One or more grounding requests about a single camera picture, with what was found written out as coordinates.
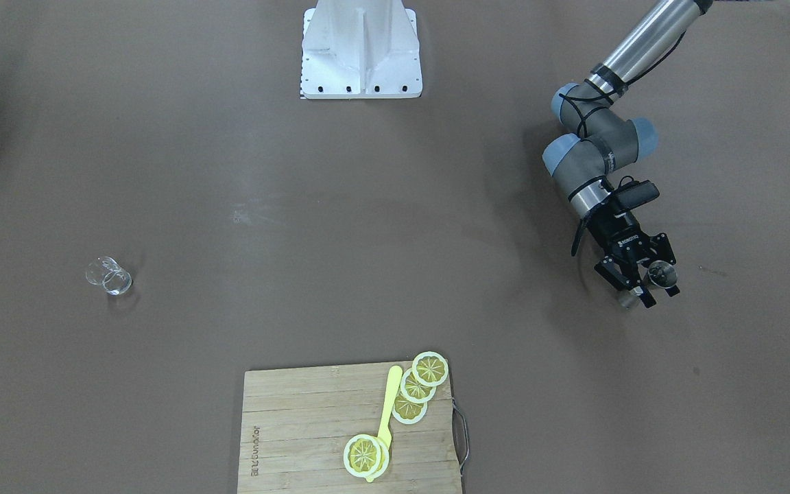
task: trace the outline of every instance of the wooden cutting board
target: wooden cutting board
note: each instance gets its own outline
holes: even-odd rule
[[[390,421],[392,460],[372,484],[343,468],[355,434],[376,435],[389,362],[246,372],[238,494],[462,494],[449,378],[426,416]]]

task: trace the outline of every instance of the lemon slice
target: lemon slice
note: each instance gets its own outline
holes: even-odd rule
[[[423,351],[414,359],[414,375],[423,386],[436,386],[447,379],[447,360],[435,351]]]
[[[373,482],[374,479],[378,478],[380,475],[383,475],[383,472],[386,472],[386,469],[389,468],[389,448],[383,444],[383,441],[379,440],[379,438],[374,438],[376,441],[376,446],[380,447],[380,453],[383,454],[383,460],[380,462],[380,466],[377,467],[376,472],[366,476],[365,480],[368,482]]]
[[[410,403],[423,404],[435,396],[436,387],[424,386],[417,381],[413,371],[407,371],[401,377],[401,394]]]
[[[367,434],[358,434],[343,448],[343,466],[347,472],[358,478],[367,478],[380,467],[383,462],[382,450],[376,438]]]
[[[402,424],[411,425],[416,424],[420,419],[426,416],[426,411],[428,409],[428,403],[411,403],[407,400],[407,397],[399,393],[398,396],[395,397],[395,406],[392,407],[392,416]]]

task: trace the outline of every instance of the blue joint cap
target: blue joint cap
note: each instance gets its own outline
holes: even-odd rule
[[[554,93],[554,97],[551,100],[551,112],[554,115],[557,115],[557,120],[562,123],[562,117],[560,116],[560,112],[562,110],[562,97],[561,94],[568,94],[569,91],[577,88],[577,84],[574,82],[569,82],[567,85],[564,85],[560,89],[557,90],[557,93]]]
[[[636,136],[639,138],[639,157],[636,158],[636,161],[641,161],[658,149],[658,131],[648,119],[633,119],[631,122],[636,128]]]
[[[568,154],[568,151],[571,151],[575,144],[580,143],[580,141],[577,135],[574,134],[560,135],[557,140],[546,147],[544,154],[542,154],[542,160],[544,160],[544,166],[548,167],[548,172],[551,172],[551,175],[557,171],[557,166]]]

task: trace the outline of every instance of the shot glass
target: shot glass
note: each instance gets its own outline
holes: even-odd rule
[[[132,277],[112,257],[97,257],[84,272],[91,285],[100,285],[109,295],[120,295],[130,289]]]

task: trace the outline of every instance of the yellow knife handle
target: yellow knife handle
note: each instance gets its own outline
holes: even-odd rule
[[[392,446],[392,433],[389,432],[389,419],[392,417],[392,407],[395,406],[395,397],[398,396],[398,390],[401,388],[401,376],[404,371],[400,366],[392,366],[389,368],[389,377],[386,378],[386,394],[383,397],[383,416],[380,418],[380,428],[376,433],[376,437],[386,444],[386,448]]]

